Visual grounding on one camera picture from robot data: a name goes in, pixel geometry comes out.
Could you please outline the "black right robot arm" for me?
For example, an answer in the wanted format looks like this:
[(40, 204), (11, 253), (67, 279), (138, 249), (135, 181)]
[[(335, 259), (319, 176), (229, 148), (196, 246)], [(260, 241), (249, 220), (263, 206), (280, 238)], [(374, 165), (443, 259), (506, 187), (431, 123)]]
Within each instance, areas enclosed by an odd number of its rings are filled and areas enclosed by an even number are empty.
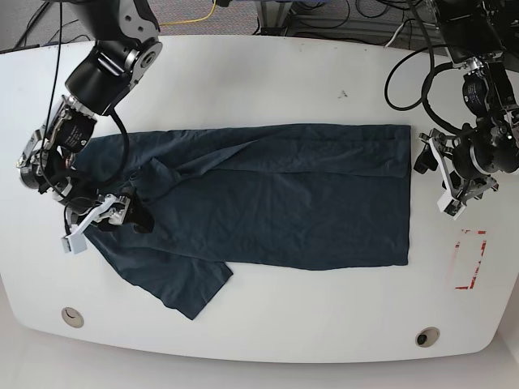
[[(146, 1), (71, 1), (69, 5), (95, 45), (66, 80), (68, 96), (49, 107), (43, 125), (22, 151), (16, 164), (20, 180), (40, 193), (52, 190), (65, 207), (66, 224), (93, 223), (103, 231), (132, 224), (137, 233), (151, 233), (154, 219), (134, 189), (125, 187), (114, 194), (105, 190), (122, 176), (130, 154), (129, 135), (115, 108), (161, 52), (159, 23)], [(72, 166), (92, 138), (99, 116), (112, 118), (122, 136), (119, 165), (104, 179)]]

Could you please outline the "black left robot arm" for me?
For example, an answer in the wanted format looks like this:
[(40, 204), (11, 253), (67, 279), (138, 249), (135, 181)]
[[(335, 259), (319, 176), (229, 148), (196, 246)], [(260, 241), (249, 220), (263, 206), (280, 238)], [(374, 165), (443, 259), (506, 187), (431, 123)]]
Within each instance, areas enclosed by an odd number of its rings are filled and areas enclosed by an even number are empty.
[(420, 136), (424, 148), (414, 169), (421, 174), (439, 169), (445, 205), (460, 207), (498, 189), (493, 173), (518, 170), (518, 101), (504, 60), (518, 53), (518, 3), (433, 1), (431, 10), (450, 58), (432, 74), (465, 71), (461, 94), (475, 124), (456, 128), (425, 100), (422, 106), (436, 127)]

